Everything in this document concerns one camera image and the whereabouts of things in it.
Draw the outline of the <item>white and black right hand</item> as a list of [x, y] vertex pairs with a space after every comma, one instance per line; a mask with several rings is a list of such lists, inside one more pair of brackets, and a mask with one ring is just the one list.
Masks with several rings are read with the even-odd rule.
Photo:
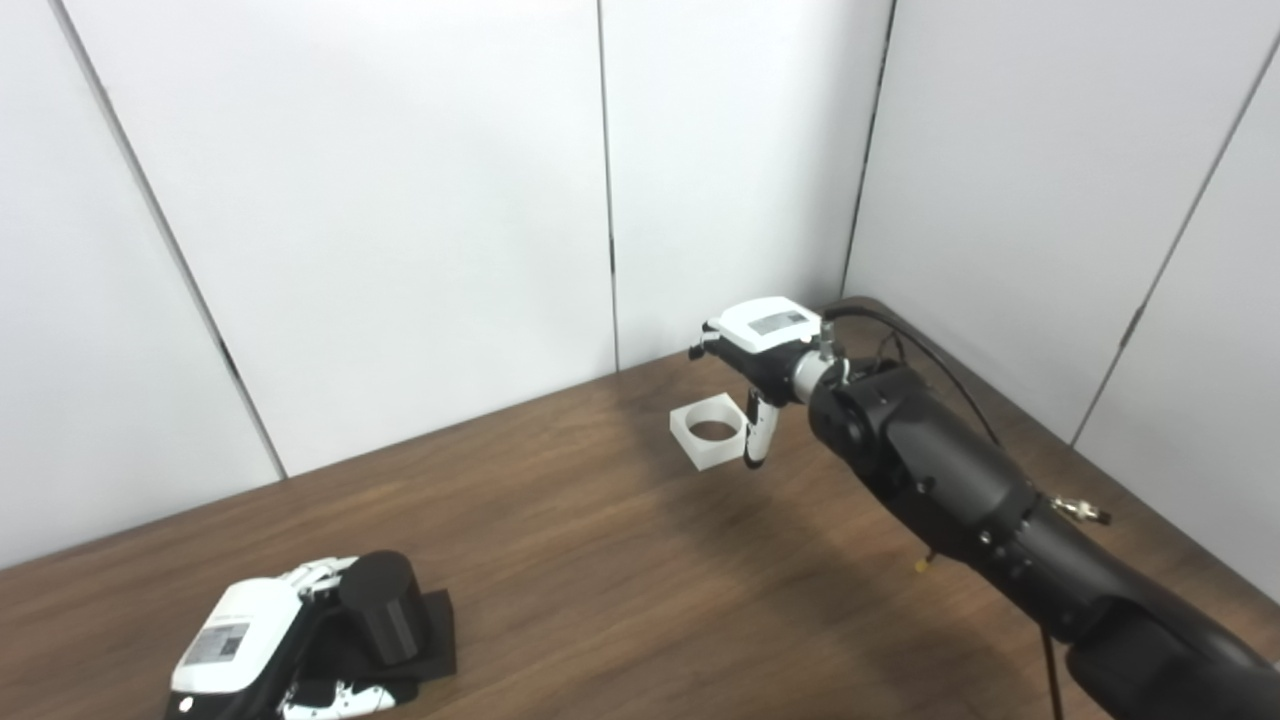
[[819, 314], [782, 297], [754, 299], [704, 322], [690, 360], [710, 355], [749, 383], [742, 459], [763, 466], [780, 413], [808, 405], [818, 380], [835, 363], [831, 324]]

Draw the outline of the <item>white and black left hand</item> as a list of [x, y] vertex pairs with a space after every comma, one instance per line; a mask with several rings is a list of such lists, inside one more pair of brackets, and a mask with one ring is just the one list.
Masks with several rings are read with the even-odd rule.
[[227, 587], [175, 664], [165, 719], [352, 719], [408, 705], [412, 680], [308, 676], [355, 556]]

